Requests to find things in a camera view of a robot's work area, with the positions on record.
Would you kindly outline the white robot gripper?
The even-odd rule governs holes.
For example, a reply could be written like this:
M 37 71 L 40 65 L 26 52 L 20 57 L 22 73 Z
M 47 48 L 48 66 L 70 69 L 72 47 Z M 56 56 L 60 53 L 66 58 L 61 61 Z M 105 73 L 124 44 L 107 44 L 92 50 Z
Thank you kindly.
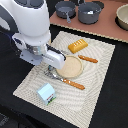
M 45 62 L 57 69 L 61 69 L 65 64 L 66 57 L 64 54 L 49 45 L 50 34 L 42 37 L 31 37 L 15 33 L 12 39 L 21 51 L 20 58 L 33 65 Z

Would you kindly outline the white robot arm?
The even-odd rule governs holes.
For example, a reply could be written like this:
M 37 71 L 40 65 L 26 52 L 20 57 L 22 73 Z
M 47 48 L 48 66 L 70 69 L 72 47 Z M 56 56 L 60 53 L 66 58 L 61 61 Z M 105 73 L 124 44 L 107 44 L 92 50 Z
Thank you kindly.
M 0 26 L 13 32 L 21 59 L 33 65 L 45 62 L 57 69 L 64 66 L 64 54 L 50 46 L 46 0 L 0 0 Z

